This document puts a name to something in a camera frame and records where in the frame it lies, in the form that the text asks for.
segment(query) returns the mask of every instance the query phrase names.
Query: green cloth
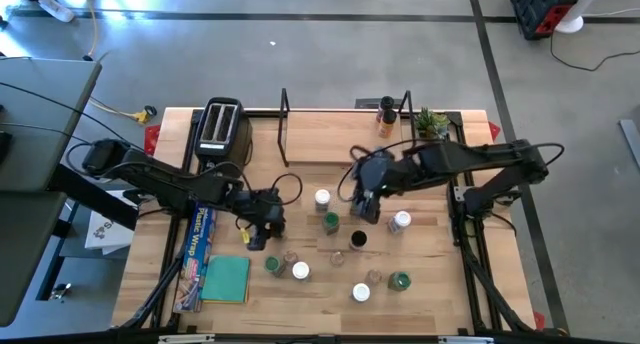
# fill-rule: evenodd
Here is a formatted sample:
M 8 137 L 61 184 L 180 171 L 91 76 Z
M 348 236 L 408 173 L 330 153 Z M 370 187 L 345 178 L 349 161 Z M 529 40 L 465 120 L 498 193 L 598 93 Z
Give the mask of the green cloth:
M 209 268 L 200 299 L 204 301 L 244 303 L 249 280 L 249 258 L 215 255 Z

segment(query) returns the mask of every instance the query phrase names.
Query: gray floor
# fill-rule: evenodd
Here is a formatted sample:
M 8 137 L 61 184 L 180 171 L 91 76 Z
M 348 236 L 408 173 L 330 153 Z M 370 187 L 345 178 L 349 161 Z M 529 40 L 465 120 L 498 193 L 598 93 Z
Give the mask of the gray floor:
M 84 0 L 61 1 L 85 7 Z M 480 2 L 487 16 L 511 15 L 508 0 Z M 596 0 L 590 10 L 611 12 L 637 3 Z M 296 107 L 348 108 L 355 98 L 400 96 L 410 89 L 419 106 L 484 109 L 499 123 L 473 23 L 137 20 L 119 12 L 471 15 L 469 0 L 94 0 L 94 5 L 112 10 L 98 21 L 96 57 L 108 55 L 94 96 L 124 111 L 147 104 L 159 110 L 201 106 L 222 95 L 251 107 L 275 107 L 281 87 Z M 12 17 L 11 10 L 5 14 L 9 26 L 0 33 L 7 54 L 78 59 L 91 46 L 89 19 L 63 24 Z M 533 193 L 570 329 L 580 337 L 637 342 L 640 173 L 617 120 L 640 119 L 635 115 L 640 56 L 586 73 L 554 61 L 548 41 L 524 41 L 513 24 L 487 24 L 487 31 L 518 137 L 558 141 L 567 148 Z M 559 56 L 592 66 L 605 55 L 637 50 L 638 39 L 637 25 L 592 24 L 554 40 Z M 142 127 L 87 111 L 142 143 Z M 106 135 L 85 121 L 76 134 L 87 140 Z M 547 313 L 522 210 L 514 206 L 513 215 L 534 308 Z M 0 337 L 107 328 L 122 268 L 121 262 L 65 263 L 61 280 L 80 286 L 73 296 L 64 303 L 36 303 L 31 288 L 16 322 L 0 329 Z

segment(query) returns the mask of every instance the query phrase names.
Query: wooden table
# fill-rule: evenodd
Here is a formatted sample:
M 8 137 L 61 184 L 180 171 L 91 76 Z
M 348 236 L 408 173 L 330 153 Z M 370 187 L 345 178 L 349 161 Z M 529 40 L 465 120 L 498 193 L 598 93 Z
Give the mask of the wooden table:
M 157 159 L 180 167 L 193 109 L 168 108 L 165 111 L 155 152 Z M 469 145 L 491 142 L 484 111 L 464 110 L 461 114 Z M 339 122 L 345 112 L 333 111 L 322 115 L 324 123 L 334 123 L 332 119 Z M 362 110 L 359 115 L 364 120 L 373 121 L 375 114 Z M 218 334 L 434 335 L 455 334 L 458 328 L 472 331 L 462 258 L 459 249 L 452 245 L 444 186 L 383 199 L 379 224 L 368 225 L 349 216 L 348 205 L 335 199 L 336 186 L 348 165 L 340 164 L 342 160 L 337 160 L 338 164 L 322 165 L 304 162 L 311 159 L 305 159 L 304 153 L 298 153 L 301 163 L 285 168 L 276 144 L 277 119 L 252 119 L 251 122 L 254 153 L 245 169 L 251 186 L 269 187 L 278 175 L 293 172 L 304 181 L 303 194 L 298 201 L 285 207 L 285 239 L 269 240 L 266 249 L 261 252 L 247 251 L 234 227 L 235 217 L 229 213 L 220 214 L 212 254 L 241 255 L 251 259 L 249 300 L 246 304 L 203 304 L 202 312 L 182 315 L 181 327 L 197 325 L 198 332 Z M 399 126 L 396 129 L 399 132 L 395 135 L 399 135 L 400 139 L 410 138 L 408 124 Z M 304 136 L 304 126 L 297 125 L 289 129 L 289 145 L 305 142 L 304 138 L 292 140 L 289 136 L 291 133 Z M 309 135 L 317 135 L 317 129 L 309 126 Z M 341 142 L 341 145 L 345 141 L 348 146 L 364 144 L 367 147 L 372 144 L 350 143 L 349 137 L 352 136 L 332 138 L 331 133 L 325 131 L 328 140 Z M 366 140 L 358 135 L 353 137 Z M 289 145 L 288 155 L 292 150 Z M 297 150 L 317 148 L 300 145 Z M 495 173 L 495 170 L 476 172 L 474 178 L 481 185 Z M 283 179 L 279 183 L 284 201 L 296 194 L 297 185 L 293 178 Z M 321 216 L 314 209 L 313 195 L 320 188 L 332 193 L 331 210 L 340 215 L 342 224 L 339 232 L 329 237 L 324 235 Z M 345 185 L 343 195 L 349 196 L 351 188 L 350 184 Z M 150 204 L 141 212 L 152 209 L 154 206 Z M 413 222 L 406 232 L 392 236 L 386 222 L 398 210 L 409 211 Z M 496 211 L 508 217 L 507 210 L 496 208 Z M 114 325 L 130 318 L 156 284 L 169 220 L 164 214 L 154 214 L 138 222 L 114 310 Z M 356 229 L 365 231 L 369 236 L 362 252 L 348 249 L 348 238 Z M 496 286 L 522 320 L 534 326 L 513 231 L 501 221 L 489 218 L 485 221 L 485 237 Z M 179 237 L 177 244 L 181 242 L 182 238 Z M 310 265 L 310 282 L 295 281 L 290 272 L 284 278 L 277 279 L 264 271 L 266 256 L 282 255 L 287 250 L 297 252 L 299 258 Z M 329 264 L 329 256 L 335 250 L 342 251 L 346 257 L 344 266 L 340 268 Z M 413 283 L 407 291 L 400 293 L 380 283 L 372 288 L 369 301 L 358 304 L 349 298 L 351 288 L 355 283 L 362 282 L 370 269 L 380 270 L 384 275 L 383 280 L 393 271 L 406 271 Z M 174 287 L 167 291 L 169 295 L 165 300 L 163 320 L 169 317 Z M 484 322 L 489 325 L 486 295 L 479 283 L 477 287 Z

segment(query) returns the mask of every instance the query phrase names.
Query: succulent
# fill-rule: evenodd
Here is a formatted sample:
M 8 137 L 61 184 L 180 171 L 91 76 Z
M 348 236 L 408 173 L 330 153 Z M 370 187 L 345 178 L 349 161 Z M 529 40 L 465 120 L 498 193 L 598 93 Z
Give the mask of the succulent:
M 418 134 L 421 137 L 442 139 L 447 135 L 448 125 L 449 118 L 446 115 L 434 113 L 427 108 L 422 108 L 416 118 Z

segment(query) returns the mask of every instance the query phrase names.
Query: yellow cable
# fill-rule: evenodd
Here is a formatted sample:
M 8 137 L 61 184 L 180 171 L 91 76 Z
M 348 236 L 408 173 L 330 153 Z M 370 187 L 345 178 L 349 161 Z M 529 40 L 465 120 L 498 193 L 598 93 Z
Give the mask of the yellow cable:
M 96 50 L 96 46 L 98 45 L 98 22 L 96 21 L 96 11 L 93 9 L 93 4 L 90 0 L 87 1 L 87 6 L 89 6 L 89 11 L 91 12 L 91 19 L 93 20 L 93 43 L 91 44 L 91 50 L 87 53 L 88 56 L 93 56 L 93 52 Z

